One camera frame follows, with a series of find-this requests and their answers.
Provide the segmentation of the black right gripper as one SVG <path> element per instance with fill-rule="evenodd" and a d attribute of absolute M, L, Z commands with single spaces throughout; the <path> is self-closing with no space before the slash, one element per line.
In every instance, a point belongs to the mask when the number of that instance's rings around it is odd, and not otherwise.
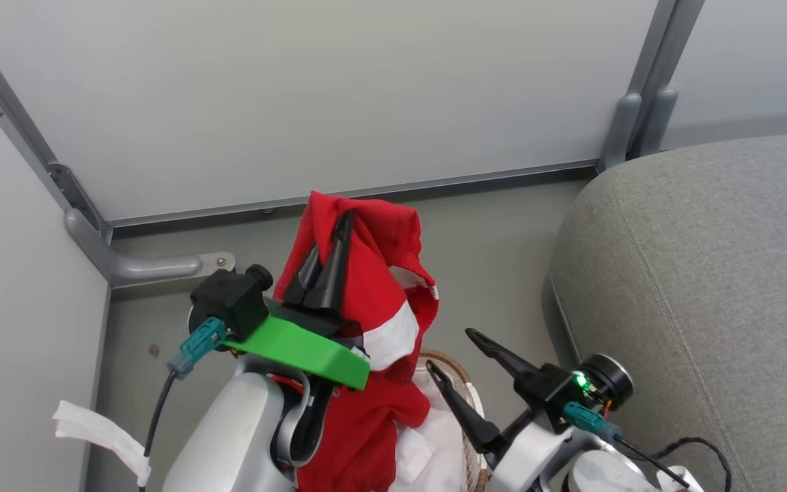
<path fill-rule="evenodd" d="M 582 405 L 588 402 L 590 380 L 584 374 L 562 370 L 553 364 L 537 368 L 474 328 L 466 328 L 465 334 L 485 356 L 496 361 L 512 377 L 516 395 L 528 406 L 528 410 L 500 434 L 499 428 L 485 420 L 456 392 L 450 378 L 435 362 L 426 361 L 429 376 L 476 452 L 508 451 L 516 436 L 531 422 L 555 435 L 568 430 L 570 424 L 564 416 L 564 407 L 569 402 Z"/>

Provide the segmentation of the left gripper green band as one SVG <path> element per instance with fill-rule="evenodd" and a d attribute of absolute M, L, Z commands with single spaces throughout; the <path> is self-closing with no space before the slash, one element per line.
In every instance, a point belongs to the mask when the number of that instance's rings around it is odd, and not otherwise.
<path fill-rule="evenodd" d="M 266 299 L 268 317 L 246 340 L 229 338 L 227 347 L 322 377 L 353 390 L 365 389 L 370 374 L 359 323 L 341 315 L 352 238 L 354 212 L 337 219 L 330 254 L 322 265 L 316 244 L 291 277 L 282 305 Z M 306 308 L 324 312 L 296 309 Z"/>

